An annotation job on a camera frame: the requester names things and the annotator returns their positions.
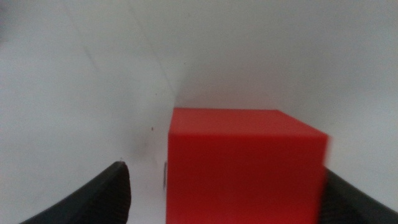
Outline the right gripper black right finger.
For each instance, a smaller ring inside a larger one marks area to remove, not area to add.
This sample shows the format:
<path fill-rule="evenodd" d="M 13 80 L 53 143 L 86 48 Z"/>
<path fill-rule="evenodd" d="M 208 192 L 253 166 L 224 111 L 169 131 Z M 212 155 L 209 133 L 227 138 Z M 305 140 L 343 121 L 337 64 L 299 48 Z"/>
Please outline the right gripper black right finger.
<path fill-rule="evenodd" d="M 397 224 L 397 212 L 327 170 L 319 224 Z"/>

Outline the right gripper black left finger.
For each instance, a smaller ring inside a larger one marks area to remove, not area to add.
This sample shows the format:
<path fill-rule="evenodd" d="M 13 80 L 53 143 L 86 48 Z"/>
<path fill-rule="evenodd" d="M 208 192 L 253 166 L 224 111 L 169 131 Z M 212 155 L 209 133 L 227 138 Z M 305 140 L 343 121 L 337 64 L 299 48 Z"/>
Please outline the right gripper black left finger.
<path fill-rule="evenodd" d="M 131 183 L 125 162 L 117 161 L 94 179 L 25 224 L 125 224 L 131 206 Z"/>

